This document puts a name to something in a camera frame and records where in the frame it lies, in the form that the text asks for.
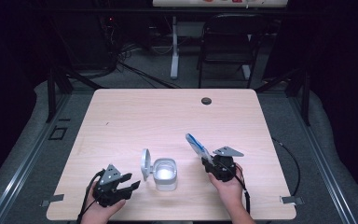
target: chair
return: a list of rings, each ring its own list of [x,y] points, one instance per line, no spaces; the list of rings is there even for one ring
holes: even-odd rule
[[[268,22],[255,14],[219,14],[208,19],[202,30],[200,56],[197,68],[199,88],[202,82],[202,65],[249,65],[250,76],[246,88],[250,88],[255,61],[261,40],[268,29]]]

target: forearm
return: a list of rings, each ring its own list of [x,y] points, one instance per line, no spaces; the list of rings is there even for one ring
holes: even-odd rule
[[[255,224],[242,203],[225,204],[233,224]]]

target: open lid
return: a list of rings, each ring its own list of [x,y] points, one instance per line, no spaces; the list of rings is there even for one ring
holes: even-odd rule
[[[153,166],[151,164],[150,152],[149,149],[144,148],[142,151],[142,159],[141,159],[141,171],[142,175],[144,175],[144,181],[146,181],[147,177],[152,173]]]

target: gray carpet floor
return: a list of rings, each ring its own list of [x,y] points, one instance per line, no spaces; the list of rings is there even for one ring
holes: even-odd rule
[[[268,53],[268,46],[260,52],[252,83],[253,89],[263,84],[261,76],[268,59]],[[174,83],[181,88],[197,88],[197,49],[194,49],[194,46],[191,45],[183,45],[180,55],[179,78],[176,80],[170,79],[171,52],[160,54],[138,49],[131,52],[131,56],[125,60],[125,63],[149,75]],[[222,74],[223,71],[226,74],[228,71],[226,68],[220,69],[222,70],[218,70],[218,74]],[[93,73],[88,71],[82,74],[89,76]],[[241,71],[238,74],[238,71],[234,69],[232,74],[232,76],[240,77]],[[108,76],[94,78],[93,81],[106,88],[162,88],[159,84],[151,85],[140,76],[124,70],[120,66]],[[20,186],[21,189],[13,196],[12,203],[6,207],[6,212],[0,217],[0,223],[60,223],[47,220],[46,212],[48,208],[41,207],[40,203],[54,194],[92,97],[92,90],[89,87],[77,80],[72,80],[72,83],[75,87],[72,95],[65,97],[58,92],[62,99],[61,102],[65,102],[65,104],[62,104],[56,119],[50,124],[45,123],[48,117],[47,83],[42,83],[35,88],[38,99],[34,113],[0,170],[0,200],[2,200],[2,195],[5,195],[7,186],[10,185],[10,181],[21,163],[24,162],[24,158],[35,147],[40,149],[40,153],[35,156],[35,163],[31,167],[31,172],[24,177],[23,185]],[[243,88],[243,83],[238,81],[205,81],[204,84],[205,88]],[[302,197],[305,204],[296,207],[297,216],[295,219],[273,221],[272,223],[343,223],[325,185],[325,180],[321,176],[321,170],[311,153],[310,140],[304,132],[302,120],[297,116],[297,99],[285,97],[282,93],[284,85],[282,83],[269,92],[260,93],[258,97],[271,136],[280,140],[289,148],[299,163],[301,179],[296,195]],[[337,156],[329,121],[321,102],[314,94],[310,97],[310,123],[310,129],[315,134],[347,200],[348,207],[358,223],[358,186]],[[66,130],[62,140],[48,140],[53,127]],[[288,187],[293,192],[297,182],[295,162],[283,147],[279,144],[275,144],[275,147]]]

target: person's left hand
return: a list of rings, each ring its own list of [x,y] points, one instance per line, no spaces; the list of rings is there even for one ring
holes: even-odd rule
[[[109,218],[120,210],[126,203],[124,199],[108,207],[102,207],[96,202],[93,203],[95,199],[92,197],[92,193],[96,184],[97,182],[94,182],[89,190],[85,208],[89,207],[91,203],[92,205],[83,215],[81,220],[82,224],[106,224],[109,221]]]

